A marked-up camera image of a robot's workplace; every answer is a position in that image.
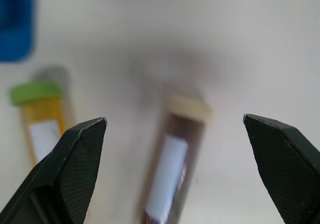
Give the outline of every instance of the blue object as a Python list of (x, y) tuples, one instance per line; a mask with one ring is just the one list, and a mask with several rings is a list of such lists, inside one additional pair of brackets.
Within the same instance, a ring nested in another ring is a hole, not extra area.
[(0, 63), (17, 62), (33, 47), (33, 0), (0, 0)]

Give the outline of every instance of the sample tube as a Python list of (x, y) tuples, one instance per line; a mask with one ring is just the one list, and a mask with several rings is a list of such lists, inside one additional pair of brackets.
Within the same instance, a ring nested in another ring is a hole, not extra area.
[(151, 190), (141, 224), (176, 224), (191, 182), (205, 123), (212, 115), (202, 101), (172, 97)]
[(65, 132), (62, 91), (54, 82), (33, 82), (12, 88), (10, 96), (21, 109), (32, 161), (37, 164)]

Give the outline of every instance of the beige cap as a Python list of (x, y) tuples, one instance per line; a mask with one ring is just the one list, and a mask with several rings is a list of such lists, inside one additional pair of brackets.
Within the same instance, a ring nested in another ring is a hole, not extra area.
[(202, 100), (186, 96), (172, 96), (168, 102), (170, 113), (200, 122), (208, 122), (213, 115), (212, 108)]

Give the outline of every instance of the dark brown liquid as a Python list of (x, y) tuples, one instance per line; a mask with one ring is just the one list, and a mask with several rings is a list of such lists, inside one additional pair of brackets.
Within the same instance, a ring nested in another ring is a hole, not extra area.
[(167, 221), (160, 223), (157, 220), (152, 220), (144, 211), (141, 224), (177, 224), (187, 196), (187, 190), (191, 182), (191, 176), (196, 163), (196, 157), (201, 143), (202, 133), (204, 131), (204, 123), (170, 115), (165, 126), (165, 135), (171, 135), (184, 139), (189, 147), (181, 170), (180, 179), (176, 186), (176, 191), (173, 197), (171, 209)]

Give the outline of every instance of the white label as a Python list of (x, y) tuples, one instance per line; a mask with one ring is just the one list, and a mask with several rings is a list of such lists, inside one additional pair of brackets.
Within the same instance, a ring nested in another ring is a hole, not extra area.
[(160, 223), (168, 218), (187, 150), (185, 140), (166, 137), (145, 208), (146, 213)]
[(53, 150), (61, 137), (58, 123), (55, 120), (50, 120), (29, 125), (29, 132), (34, 146), (36, 161), (39, 163)]

